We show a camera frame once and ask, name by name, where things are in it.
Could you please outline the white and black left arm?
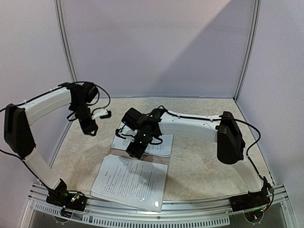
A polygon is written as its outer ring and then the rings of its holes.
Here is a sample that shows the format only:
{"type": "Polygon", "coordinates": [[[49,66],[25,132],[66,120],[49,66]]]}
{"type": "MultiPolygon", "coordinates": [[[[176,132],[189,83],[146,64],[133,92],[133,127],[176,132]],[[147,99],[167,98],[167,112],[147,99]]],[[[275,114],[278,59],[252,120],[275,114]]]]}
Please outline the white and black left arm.
{"type": "Polygon", "coordinates": [[[98,126],[92,118],[89,104],[97,95],[97,86],[92,82],[63,83],[41,95],[20,104],[9,104],[5,108],[5,142],[42,184],[54,190],[51,196],[60,206],[67,206],[71,197],[62,188],[57,188],[61,180],[40,155],[32,125],[53,111],[68,106],[79,121],[83,133],[95,136],[98,126]]]}

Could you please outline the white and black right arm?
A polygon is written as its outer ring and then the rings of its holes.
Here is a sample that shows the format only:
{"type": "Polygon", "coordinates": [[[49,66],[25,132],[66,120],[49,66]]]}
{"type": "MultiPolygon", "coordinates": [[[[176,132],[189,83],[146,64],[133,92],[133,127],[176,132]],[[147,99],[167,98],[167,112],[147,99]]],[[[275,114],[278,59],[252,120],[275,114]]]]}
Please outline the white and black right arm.
{"type": "Polygon", "coordinates": [[[176,113],[160,105],[147,114],[130,108],[121,122],[123,126],[116,129],[115,135],[131,141],[125,151],[136,159],[142,158],[153,140],[162,144],[163,135],[182,135],[216,143],[217,159],[232,166],[246,184],[250,192],[246,195],[247,205],[256,207],[263,201],[264,193],[261,189],[267,184],[267,180],[261,176],[248,155],[252,145],[246,146],[243,139],[238,126],[242,121],[234,118],[231,112],[200,116],[176,113]]]}

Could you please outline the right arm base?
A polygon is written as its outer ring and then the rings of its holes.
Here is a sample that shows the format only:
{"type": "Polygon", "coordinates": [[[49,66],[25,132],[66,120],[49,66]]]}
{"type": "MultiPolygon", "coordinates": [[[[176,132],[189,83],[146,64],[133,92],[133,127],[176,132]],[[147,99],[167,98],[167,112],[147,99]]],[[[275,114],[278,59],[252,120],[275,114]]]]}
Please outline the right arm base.
{"type": "Polygon", "coordinates": [[[269,183],[266,183],[258,192],[248,192],[230,197],[229,203],[233,212],[261,208],[262,206],[267,208],[273,201],[270,199],[269,193],[274,196],[274,188],[269,183]]]}

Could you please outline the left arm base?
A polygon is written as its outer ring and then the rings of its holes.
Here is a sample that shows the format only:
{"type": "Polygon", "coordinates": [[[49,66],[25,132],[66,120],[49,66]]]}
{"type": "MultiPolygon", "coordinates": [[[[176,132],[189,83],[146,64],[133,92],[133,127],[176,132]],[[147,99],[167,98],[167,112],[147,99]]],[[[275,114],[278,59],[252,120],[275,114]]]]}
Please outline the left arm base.
{"type": "Polygon", "coordinates": [[[68,190],[62,179],[54,189],[47,187],[47,190],[47,203],[71,210],[85,211],[87,197],[81,191],[68,190]]]}

